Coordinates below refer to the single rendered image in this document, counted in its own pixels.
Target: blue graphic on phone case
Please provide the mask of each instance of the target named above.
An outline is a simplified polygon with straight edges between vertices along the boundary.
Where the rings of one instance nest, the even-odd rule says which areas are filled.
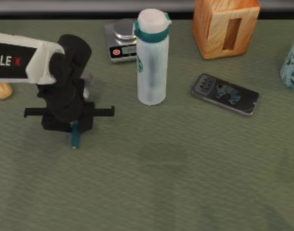
[[[238,91],[236,89],[234,89],[233,87],[231,86],[228,86],[228,85],[222,85],[222,84],[219,84],[216,86],[216,97],[218,99],[220,99],[222,96],[226,95],[226,94],[229,94],[230,95],[230,100],[229,100],[229,103],[231,105],[234,105],[236,104],[241,96],[238,95]]]

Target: green table surface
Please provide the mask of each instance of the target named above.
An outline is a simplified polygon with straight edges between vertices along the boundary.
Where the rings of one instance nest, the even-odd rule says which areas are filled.
[[[44,131],[29,84],[0,101],[0,231],[294,231],[294,92],[279,69],[294,21],[259,21],[246,55],[205,61],[191,21],[173,21],[167,97],[136,96],[135,62],[109,60],[106,21],[0,21],[0,32],[93,50],[91,99],[116,107],[83,134]],[[192,98],[209,73],[260,93],[252,117]]]

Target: wooden block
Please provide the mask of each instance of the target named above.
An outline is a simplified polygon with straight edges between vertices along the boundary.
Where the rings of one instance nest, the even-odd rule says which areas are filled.
[[[202,57],[246,53],[259,11],[257,0],[196,0],[192,33]]]
[[[12,95],[12,87],[9,83],[0,83],[0,100],[5,100]]]

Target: scale display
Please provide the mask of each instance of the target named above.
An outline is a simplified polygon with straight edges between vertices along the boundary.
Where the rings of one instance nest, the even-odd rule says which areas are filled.
[[[112,62],[136,60],[136,37],[133,34],[132,19],[106,24],[105,34]]]

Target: black phone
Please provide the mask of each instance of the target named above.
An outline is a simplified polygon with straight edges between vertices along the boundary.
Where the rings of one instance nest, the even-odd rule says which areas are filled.
[[[217,104],[243,116],[251,116],[259,94],[209,74],[202,74],[191,89],[191,95]]]

